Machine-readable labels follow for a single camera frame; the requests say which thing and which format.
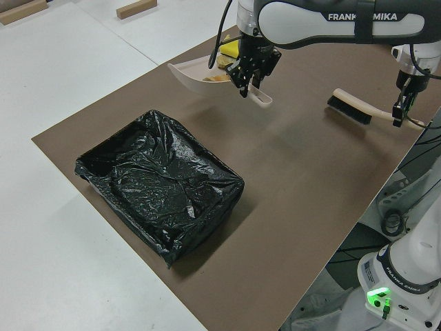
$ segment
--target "plastic sheet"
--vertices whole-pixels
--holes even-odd
[[[178,121],[156,110],[80,156],[75,173],[169,267],[229,216],[244,188]]]

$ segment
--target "brush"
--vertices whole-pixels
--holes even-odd
[[[355,119],[361,124],[370,124],[372,117],[379,117],[385,119],[386,121],[393,122],[393,118],[390,112],[383,112],[372,105],[356,98],[355,96],[345,92],[344,90],[338,88],[334,90],[333,96],[328,100],[328,105],[333,109],[342,112],[343,114]],[[424,126],[421,121],[416,121],[420,125]],[[422,128],[416,124],[405,119],[402,124],[408,128],[421,131]]]

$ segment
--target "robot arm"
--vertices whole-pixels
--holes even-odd
[[[226,68],[243,97],[260,82],[281,54],[313,43],[415,44],[417,62],[434,72],[441,60],[441,0],[239,0],[239,57]],[[429,77],[412,63],[409,45],[393,49],[400,63],[400,98],[393,108],[407,115]]]

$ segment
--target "white dustpan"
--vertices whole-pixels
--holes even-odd
[[[232,95],[240,97],[238,89],[231,81],[204,81],[205,77],[218,76],[225,74],[225,71],[214,66],[208,68],[209,56],[199,59],[182,62],[178,64],[168,64],[168,68],[173,75],[189,90],[204,95],[206,97],[216,97]],[[248,86],[248,97],[262,108],[268,108],[273,99],[255,88],[252,84]]]

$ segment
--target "black bristles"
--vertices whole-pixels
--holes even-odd
[[[368,115],[357,108],[348,105],[344,101],[341,101],[339,98],[332,96],[328,100],[328,105],[335,110],[342,112],[343,114],[355,119],[357,122],[361,124],[369,124],[371,123],[372,116]]]

